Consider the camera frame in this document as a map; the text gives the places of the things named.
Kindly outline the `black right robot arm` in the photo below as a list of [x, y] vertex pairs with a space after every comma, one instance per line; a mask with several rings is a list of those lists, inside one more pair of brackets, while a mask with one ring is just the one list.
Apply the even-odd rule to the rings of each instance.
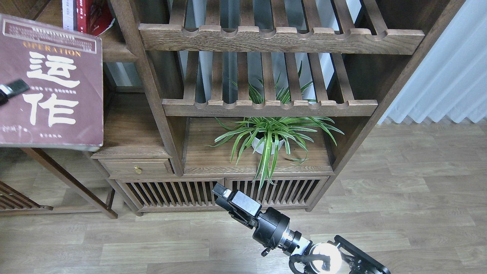
[[334, 242], [313, 243], [298, 231], [289, 229], [290, 218], [269, 207], [263, 213], [261, 204], [242, 191], [232, 191], [216, 184], [212, 192], [216, 203], [231, 217], [250, 229], [253, 238], [264, 246], [262, 256], [276, 248], [289, 256], [289, 267], [298, 274], [296, 263], [304, 266], [304, 274], [335, 274], [345, 262], [351, 274], [388, 274], [390, 270], [364, 253], [343, 237], [336, 235]]

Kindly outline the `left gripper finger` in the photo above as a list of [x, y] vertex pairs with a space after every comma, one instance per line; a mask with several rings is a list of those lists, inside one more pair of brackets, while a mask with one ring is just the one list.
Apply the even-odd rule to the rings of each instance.
[[9, 99], [26, 92], [29, 89], [30, 86], [22, 79], [0, 85], [0, 105], [2, 106], [6, 104]]

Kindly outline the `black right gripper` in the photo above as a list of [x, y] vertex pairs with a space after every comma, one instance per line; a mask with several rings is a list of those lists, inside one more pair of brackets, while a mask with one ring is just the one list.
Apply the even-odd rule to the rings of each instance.
[[273, 207], [262, 213], [262, 206], [257, 201], [242, 191], [231, 191], [219, 183], [214, 186], [212, 193], [217, 196], [216, 204], [227, 210], [233, 219], [255, 229], [253, 239], [265, 247], [261, 256], [268, 255], [275, 248], [282, 249], [287, 256], [306, 255], [311, 241], [300, 232], [289, 229], [290, 218], [286, 215]]

